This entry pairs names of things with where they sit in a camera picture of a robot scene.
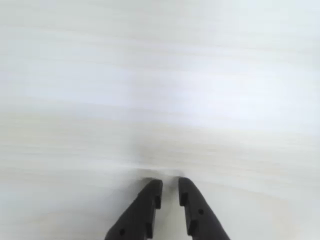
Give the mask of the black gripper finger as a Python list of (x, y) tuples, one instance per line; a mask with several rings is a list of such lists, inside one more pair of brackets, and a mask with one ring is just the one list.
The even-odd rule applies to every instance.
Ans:
[(222, 224), (197, 186), (187, 177), (178, 178), (179, 204), (184, 207), (187, 234), (193, 240), (228, 240)]
[(106, 240), (150, 240), (156, 210), (162, 204), (163, 181), (151, 179), (106, 233)]

